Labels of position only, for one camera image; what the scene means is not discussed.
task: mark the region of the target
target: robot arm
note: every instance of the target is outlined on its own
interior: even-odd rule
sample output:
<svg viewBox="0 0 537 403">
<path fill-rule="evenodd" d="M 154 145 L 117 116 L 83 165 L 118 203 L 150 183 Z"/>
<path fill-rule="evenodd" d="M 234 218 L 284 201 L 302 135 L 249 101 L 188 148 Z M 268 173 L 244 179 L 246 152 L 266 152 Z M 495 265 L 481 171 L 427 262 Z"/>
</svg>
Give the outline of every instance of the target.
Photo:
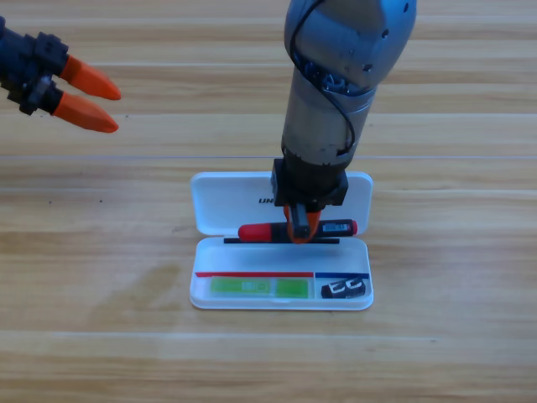
<svg viewBox="0 0 537 403">
<path fill-rule="evenodd" d="M 315 233 L 321 211 L 340 206 L 379 83 L 414 28 L 416 0 L 292 0 L 285 49 L 295 63 L 274 161 L 274 204 L 295 243 Z"/>
<path fill-rule="evenodd" d="M 117 100 L 121 93 L 100 71 L 67 55 L 68 46 L 54 35 L 24 37 L 5 27 L 0 17 L 0 86 L 19 110 L 31 115 L 42 109 L 82 128 L 112 133 L 117 124 L 98 105 L 61 91 L 52 81 L 58 76 L 83 92 Z"/>
</svg>

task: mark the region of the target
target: wooden surface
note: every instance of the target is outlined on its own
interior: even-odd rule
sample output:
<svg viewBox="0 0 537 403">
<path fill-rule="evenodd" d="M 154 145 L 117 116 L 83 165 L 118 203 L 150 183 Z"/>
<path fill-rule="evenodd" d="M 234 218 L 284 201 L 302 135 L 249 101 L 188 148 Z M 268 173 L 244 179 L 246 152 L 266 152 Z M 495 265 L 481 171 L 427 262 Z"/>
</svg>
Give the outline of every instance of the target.
<svg viewBox="0 0 537 403">
<path fill-rule="evenodd" d="M 258 313 L 191 306 L 188 182 L 271 169 L 288 0 L 0 0 L 123 91 L 114 135 L 0 101 L 0 401 L 536 402 L 537 2 L 419 3 L 352 164 L 373 306 Z"/>
</svg>

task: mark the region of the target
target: gray robot arm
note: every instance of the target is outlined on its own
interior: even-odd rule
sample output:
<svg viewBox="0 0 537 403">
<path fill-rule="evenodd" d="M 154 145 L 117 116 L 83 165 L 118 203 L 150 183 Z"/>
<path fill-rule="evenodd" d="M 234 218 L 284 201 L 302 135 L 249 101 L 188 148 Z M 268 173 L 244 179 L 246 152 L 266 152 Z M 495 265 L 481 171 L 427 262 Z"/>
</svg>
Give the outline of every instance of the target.
<svg viewBox="0 0 537 403">
<path fill-rule="evenodd" d="M 296 239 L 308 214 L 340 206 L 351 163 L 379 83 L 414 28 L 416 0 L 292 0 L 285 49 L 295 63 L 274 161 L 274 204 L 287 207 Z"/>
</svg>

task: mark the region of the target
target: black cable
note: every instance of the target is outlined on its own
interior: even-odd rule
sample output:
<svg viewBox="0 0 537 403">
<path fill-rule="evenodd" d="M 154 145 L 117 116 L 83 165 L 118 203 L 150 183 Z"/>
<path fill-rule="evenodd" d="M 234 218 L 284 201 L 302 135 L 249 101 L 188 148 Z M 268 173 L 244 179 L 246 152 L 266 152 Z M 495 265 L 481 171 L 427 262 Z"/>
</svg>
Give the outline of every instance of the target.
<svg viewBox="0 0 537 403">
<path fill-rule="evenodd" d="M 289 53 L 291 54 L 291 60 L 293 61 L 293 64 L 300 71 L 302 76 L 304 76 L 305 79 L 308 80 L 308 82 L 311 85 L 313 85 L 317 89 L 317 91 L 319 91 L 328 100 L 328 102 L 332 104 L 332 106 L 335 109 L 337 109 L 337 111 L 343 116 L 343 118 L 347 122 L 347 125 L 351 131 L 351 142 L 345 149 L 338 152 L 338 154 L 341 155 L 341 154 L 348 153 L 354 146 L 354 143 L 356 142 L 356 133 L 354 131 L 354 126 L 352 125 L 351 119 L 349 119 L 347 113 L 343 110 L 341 105 L 337 103 L 337 101 L 333 98 L 332 95 L 326 93 L 322 87 L 320 87 L 318 84 L 315 84 L 307 77 L 307 75 L 305 74 L 305 67 L 302 65 L 304 63 L 304 61 L 301 60 L 302 55 L 300 54 L 300 52 L 296 51 L 296 36 L 302 29 L 302 26 L 304 25 L 306 19 L 308 19 L 310 14 L 313 13 L 313 11 L 324 2 L 325 0 L 316 0 L 314 3 L 312 3 L 310 7 L 306 10 L 306 12 L 304 13 L 302 18 L 299 20 L 299 22 L 296 24 L 295 30 L 293 31 L 293 34 L 291 35 L 291 40 L 289 43 Z"/>
</svg>

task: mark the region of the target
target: open case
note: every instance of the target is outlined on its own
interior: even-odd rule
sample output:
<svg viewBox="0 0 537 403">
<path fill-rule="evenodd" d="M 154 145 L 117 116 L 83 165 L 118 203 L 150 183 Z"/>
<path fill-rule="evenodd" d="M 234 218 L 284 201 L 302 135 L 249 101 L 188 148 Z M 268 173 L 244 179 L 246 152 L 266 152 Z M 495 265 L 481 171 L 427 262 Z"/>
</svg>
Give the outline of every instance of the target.
<svg viewBox="0 0 537 403">
<path fill-rule="evenodd" d="M 368 248 L 359 238 L 339 244 L 224 243 L 243 224 L 284 222 L 272 200 L 271 172 L 204 172 L 190 183 L 196 226 L 209 238 L 196 248 L 190 300 L 204 309 L 359 311 L 373 303 Z M 347 172 L 343 206 L 328 206 L 321 220 L 353 219 L 357 236 L 368 227 L 373 180 Z M 365 291 L 325 298 L 322 287 L 354 279 Z"/>
</svg>

